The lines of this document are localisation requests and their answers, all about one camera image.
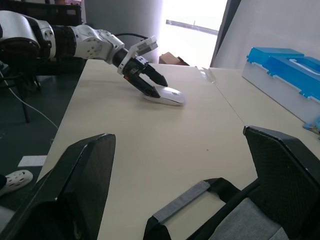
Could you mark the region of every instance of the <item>gray wall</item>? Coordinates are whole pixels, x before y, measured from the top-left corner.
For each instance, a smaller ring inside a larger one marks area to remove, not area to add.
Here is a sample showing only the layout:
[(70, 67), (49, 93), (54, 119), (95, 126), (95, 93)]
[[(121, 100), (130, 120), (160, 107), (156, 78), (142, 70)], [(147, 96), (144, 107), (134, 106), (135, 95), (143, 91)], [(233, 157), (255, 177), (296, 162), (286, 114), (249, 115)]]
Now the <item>gray wall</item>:
[(230, 27), (230, 24), (232, 23), (232, 20), (234, 19), (234, 16), (237, 12), (237, 9), (239, 7), (241, 0), (227, 0), (224, 15), (222, 18), (222, 23), (219, 29), (218, 37), (215, 43), (215, 48), (211, 60), (210, 67), (214, 66), (214, 61), (216, 59), (216, 56), (218, 54), (218, 51), (221, 47), (222, 42), (225, 39), (225, 36), (228, 32), (228, 29)]
[[(164, 0), (87, 0), (86, 22), (95, 29), (104, 29), (113, 34), (135, 33), (146, 37), (159, 37)], [(134, 36), (119, 37), (129, 49), (140, 41)], [(158, 62), (157, 50), (145, 57)]]
[(241, 0), (213, 63), (243, 69), (252, 47), (291, 48), (320, 59), (319, 0)]

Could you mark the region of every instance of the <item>black cable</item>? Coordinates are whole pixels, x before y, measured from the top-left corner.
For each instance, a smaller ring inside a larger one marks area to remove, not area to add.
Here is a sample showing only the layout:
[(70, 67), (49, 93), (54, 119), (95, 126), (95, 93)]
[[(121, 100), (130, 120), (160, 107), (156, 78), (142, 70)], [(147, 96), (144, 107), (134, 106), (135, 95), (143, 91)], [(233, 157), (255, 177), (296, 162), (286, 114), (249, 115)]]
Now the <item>black cable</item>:
[(134, 37), (138, 37), (138, 38), (142, 38), (142, 39), (148, 39), (148, 37), (140, 35), (140, 34), (135, 34), (135, 33), (118, 33), (115, 34), (116, 37), (120, 37), (120, 36), (134, 36)]

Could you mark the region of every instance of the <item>robotic arm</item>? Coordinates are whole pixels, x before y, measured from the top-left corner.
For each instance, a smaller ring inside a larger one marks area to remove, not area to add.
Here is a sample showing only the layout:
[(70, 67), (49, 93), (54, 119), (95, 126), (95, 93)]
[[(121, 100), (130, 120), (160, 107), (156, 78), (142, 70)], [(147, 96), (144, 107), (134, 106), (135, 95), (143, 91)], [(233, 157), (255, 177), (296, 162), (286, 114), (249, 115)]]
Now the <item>robotic arm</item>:
[(148, 97), (160, 98), (156, 88), (144, 81), (147, 75), (158, 85), (167, 81), (141, 55), (157, 48), (156, 38), (147, 38), (129, 51), (106, 30), (88, 25), (55, 26), (12, 11), (0, 11), (0, 60), (7, 64), (36, 59), (78, 57), (100, 59), (115, 65), (120, 75)]

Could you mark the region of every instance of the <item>table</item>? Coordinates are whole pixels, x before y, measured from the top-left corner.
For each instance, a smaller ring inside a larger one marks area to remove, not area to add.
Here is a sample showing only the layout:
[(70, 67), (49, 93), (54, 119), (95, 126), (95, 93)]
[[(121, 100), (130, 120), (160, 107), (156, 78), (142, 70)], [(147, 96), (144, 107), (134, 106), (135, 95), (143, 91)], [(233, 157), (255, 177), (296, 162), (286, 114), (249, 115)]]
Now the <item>table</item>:
[[(88, 60), (40, 173), (74, 142), (116, 135), (99, 240), (143, 239), (147, 219), (200, 180), (223, 177), (240, 189), (251, 183), (257, 176), (242, 134), (245, 124), (299, 137), (320, 157), (316, 135), (302, 130), (299, 119), (242, 79), (240, 71), (211, 69), (217, 79), (211, 83), (195, 67), (153, 67), (186, 95), (185, 106), (147, 101), (114, 66)], [(242, 94), (233, 86), (238, 85), (252, 96), (237, 100)], [(242, 106), (251, 99), (253, 108)], [(269, 113), (281, 117), (278, 123)], [(222, 205), (203, 194), (166, 223), (172, 239), (187, 238)]]

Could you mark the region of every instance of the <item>white slipper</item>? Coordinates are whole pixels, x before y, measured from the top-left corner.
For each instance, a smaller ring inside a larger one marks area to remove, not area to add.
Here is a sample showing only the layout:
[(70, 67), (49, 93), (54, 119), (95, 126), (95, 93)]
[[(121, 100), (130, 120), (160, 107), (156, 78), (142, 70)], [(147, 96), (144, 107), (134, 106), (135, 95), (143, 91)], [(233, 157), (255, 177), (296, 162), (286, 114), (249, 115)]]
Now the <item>white slipper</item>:
[(19, 170), (10, 173), (6, 177), (6, 184), (0, 189), (0, 197), (4, 194), (18, 190), (32, 181), (34, 177), (28, 170)]

